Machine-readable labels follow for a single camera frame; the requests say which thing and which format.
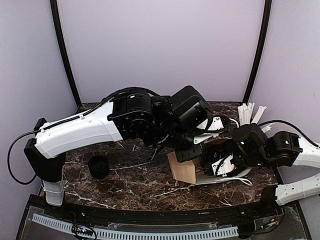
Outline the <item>brown paper bag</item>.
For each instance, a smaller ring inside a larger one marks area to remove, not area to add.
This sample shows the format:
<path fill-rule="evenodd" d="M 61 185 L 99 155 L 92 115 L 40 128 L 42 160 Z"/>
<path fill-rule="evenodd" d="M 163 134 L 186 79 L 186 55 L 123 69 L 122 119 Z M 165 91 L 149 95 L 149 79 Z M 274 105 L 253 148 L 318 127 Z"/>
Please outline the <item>brown paper bag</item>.
<path fill-rule="evenodd" d="M 179 163 L 176 158 L 175 152 L 171 152 L 167 155 L 172 177 L 180 182 L 189 183 L 192 185 L 207 185 L 207 184 L 220 184 L 227 181 L 239 181 L 247 186 L 252 186 L 253 183 L 245 178 L 245 176 L 251 171 L 250 168 L 238 165 L 234 163 L 236 159 L 235 152 L 233 153 L 233 160 L 231 161 L 235 165 L 235 170 L 231 173 L 231 176 L 207 176 L 204 174 L 201 166 L 201 157 L 205 154 L 206 149 L 211 146 L 219 146 L 224 148 L 236 148 L 236 145 L 230 138 L 222 138 L 217 140 L 207 141 L 204 144 L 204 153 L 189 161 Z"/>

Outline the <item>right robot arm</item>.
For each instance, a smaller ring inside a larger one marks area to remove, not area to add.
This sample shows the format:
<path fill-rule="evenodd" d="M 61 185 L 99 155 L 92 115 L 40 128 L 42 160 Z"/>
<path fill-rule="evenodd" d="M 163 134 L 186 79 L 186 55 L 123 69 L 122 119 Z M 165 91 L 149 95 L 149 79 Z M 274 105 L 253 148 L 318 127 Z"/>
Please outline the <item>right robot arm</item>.
<path fill-rule="evenodd" d="M 200 162 L 205 175 L 222 178 L 234 177 L 246 168 L 319 168 L 320 145 L 301 130 L 298 133 L 279 131 L 267 137 L 259 124 L 251 123 L 237 128 L 231 139 L 206 147 Z M 319 193 L 319 174 L 293 183 L 268 186 L 262 190 L 255 213 L 266 217 L 274 210 L 275 203 L 283 206 Z"/>

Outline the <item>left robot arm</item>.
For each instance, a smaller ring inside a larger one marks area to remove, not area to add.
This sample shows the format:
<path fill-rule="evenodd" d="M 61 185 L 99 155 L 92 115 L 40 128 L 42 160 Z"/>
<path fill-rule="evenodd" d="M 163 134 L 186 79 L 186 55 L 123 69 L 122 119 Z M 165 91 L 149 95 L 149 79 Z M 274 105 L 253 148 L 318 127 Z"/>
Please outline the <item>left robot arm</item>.
<path fill-rule="evenodd" d="M 212 110 L 193 87 L 185 86 L 172 96 L 161 96 L 143 87 L 117 90 L 95 107 L 65 119 L 38 120 L 24 147 L 35 176 L 40 178 L 46 202 L 60 218 L 70 206 L 64 200 L 63 167 L 68 151 L 104 142 L 140 139 L 145 146 L 178 151 L 200 143 L 210 135 Z"/>

